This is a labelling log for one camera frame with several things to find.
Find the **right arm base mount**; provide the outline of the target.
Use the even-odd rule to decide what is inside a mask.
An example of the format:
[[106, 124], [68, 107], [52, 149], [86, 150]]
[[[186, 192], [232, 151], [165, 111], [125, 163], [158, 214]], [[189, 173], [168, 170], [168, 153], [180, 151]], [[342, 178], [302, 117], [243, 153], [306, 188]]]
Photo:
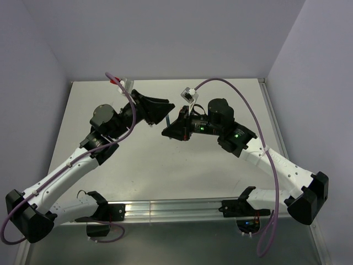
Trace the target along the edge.
[[253, 236], [260, 232], [260, 217], [271, 216], [270, 209], [254, 208], [248, 202], [255, 187], [248, 187], [237, 199], [226, 199], [221, 201], [218, 211], [224, 218], [246, 218], [237, 221], [237, 228], [242, 235]]

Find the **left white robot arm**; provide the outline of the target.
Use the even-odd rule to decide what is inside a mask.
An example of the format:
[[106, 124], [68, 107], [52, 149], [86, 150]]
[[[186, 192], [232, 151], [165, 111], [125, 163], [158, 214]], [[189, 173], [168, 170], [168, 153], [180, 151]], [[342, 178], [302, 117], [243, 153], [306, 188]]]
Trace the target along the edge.
[[175, 107], [167, 99], [146, 97], [135, 89], [127, 95], [128, 103], [116, 112], [109, 104], [96, 107], [90, 120], [90, 133], [63, 164], [36, 184], [19, 192], [6, 195], [8, 215], [1, 227], [1, 241], [6, 245], [4, 231], [12, 222], [24, 239], [36, 243], [53, 228], [66, 222], [109, 221], [110, 207], [107, 200], [96, 191], [87, 192], [68, 205], [57, 200], [78, 180], [107, 161], [126, 139], [135, 125], [144, 120], [148, 125], [160, 123]]

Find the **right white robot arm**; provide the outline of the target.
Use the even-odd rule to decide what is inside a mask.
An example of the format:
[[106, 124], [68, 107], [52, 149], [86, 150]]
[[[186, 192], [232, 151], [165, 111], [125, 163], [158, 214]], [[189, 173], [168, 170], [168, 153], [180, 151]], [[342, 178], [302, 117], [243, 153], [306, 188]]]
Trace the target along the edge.
[[261, 217], [283, 211], [299, 223], [310, 225], [328, 198], [326, 174], [305, 170], [263, 145], [259, 136], [235, 121], [234, 110], [225, 99], [211, 100], [204, 115], [190, 114], [188, 106], [182, 107], [177, 119], [162, 131], [163, 136], [179, 141], [188, 141], [192, 134], [217, 136], [225, 151], [277, 178], [273, 190], [250, 186], [238, 198], [223, 200], [219, 212], [225, 218]]

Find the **blue pen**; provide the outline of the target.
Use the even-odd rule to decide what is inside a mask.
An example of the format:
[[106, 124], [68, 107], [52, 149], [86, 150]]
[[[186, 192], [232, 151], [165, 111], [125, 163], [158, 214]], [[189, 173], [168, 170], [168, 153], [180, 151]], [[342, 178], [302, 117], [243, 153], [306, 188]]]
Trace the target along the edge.
[[169, 115], [167, 115], [167, 116], [165, 117], [165, 120], [166, 120], [166, 125], [167, 125], [167, 127], [169, 127], [169, 126], [170, 126]]

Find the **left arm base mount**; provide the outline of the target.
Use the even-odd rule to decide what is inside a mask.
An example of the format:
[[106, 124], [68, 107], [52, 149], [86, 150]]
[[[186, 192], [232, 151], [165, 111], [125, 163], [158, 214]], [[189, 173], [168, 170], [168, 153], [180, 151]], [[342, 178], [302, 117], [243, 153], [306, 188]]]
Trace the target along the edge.
[[[122, 239], [125, 235], [125, 228], [118, 224], [124, 221], [126, 205], [123, 203], [100, 205], [97, 211], [89, 217], [76, 218], [75, 222], [94, 222], [96, 225], [87, 225], [86, 234], [88, 239], [95, 243], [113, 243]], [[120, 235], [114, 239], [102, 239], [107, 237], [113, 228], [121, 231]]]

